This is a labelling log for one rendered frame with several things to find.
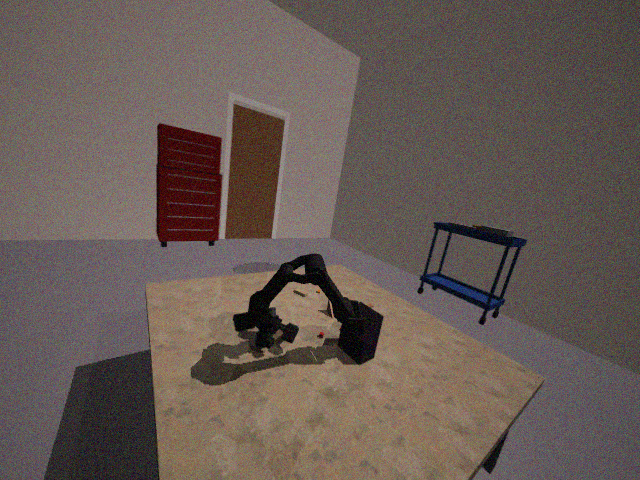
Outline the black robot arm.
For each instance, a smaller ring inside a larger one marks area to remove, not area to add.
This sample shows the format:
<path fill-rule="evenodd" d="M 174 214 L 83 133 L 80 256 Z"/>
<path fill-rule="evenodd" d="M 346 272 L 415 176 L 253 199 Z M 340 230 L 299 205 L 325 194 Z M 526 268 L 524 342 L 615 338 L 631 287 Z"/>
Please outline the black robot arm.
<path fill-rule="evenodd" d="M 293 273 L 300 266 L 305 265 L 305 274 Z M 271 307 L 271 301 L 287 285 L 288 282 L 301 284 L 312 283 L 318 285 L 332 303 L 333 315 L 337 321 L 364 333 L 371 318 L 360 310 L 359 302 L 343 297 L 327 273 L 323 257 L 320 254 L 299 256 L 291 262 L 283 263 L 271 280 L 261 290 L 250 297 L 248 312 L 234 314 L 233 320 L 236 331 L 255 328 L 257 322 L 263 327 L 270 327 L 275 322 L 276 307 Z M 370 319 L 370 320 L 369 320 Z M 260 347 L 274 345 L 275 330 L 259 329 L 255 344 Z"/>

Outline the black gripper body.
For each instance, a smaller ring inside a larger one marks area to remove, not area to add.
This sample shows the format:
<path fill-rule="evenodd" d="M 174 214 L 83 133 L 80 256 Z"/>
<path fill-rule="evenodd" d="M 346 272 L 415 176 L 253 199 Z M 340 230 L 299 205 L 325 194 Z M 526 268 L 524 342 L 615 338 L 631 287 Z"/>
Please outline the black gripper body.
<path fill-rule="evenodd" d="M 282 319 L 279 318 L 278 315 L 276 315 L 275 317 L 275 322 L 272 326 L 270 327 L 263 327 L 262 325 L 260 325 L 258 322 L 255 325 L 256 327 L 261 326 L 264 329 L 268 329 L 270 331 L 275 330 L 278 331 L 279 329 L 283 331 L 283 335 L 282 335 L 282 339 L 284 339 L 285 341 L 288 341 L 290 343 L 292 343 L 299 331 L 299 327 L 297 325 L 294 325 L 292 323 L 289 323 L 287 325 L 282 324 Z M 281 327 L 282 326 L 282 327 Z"/>

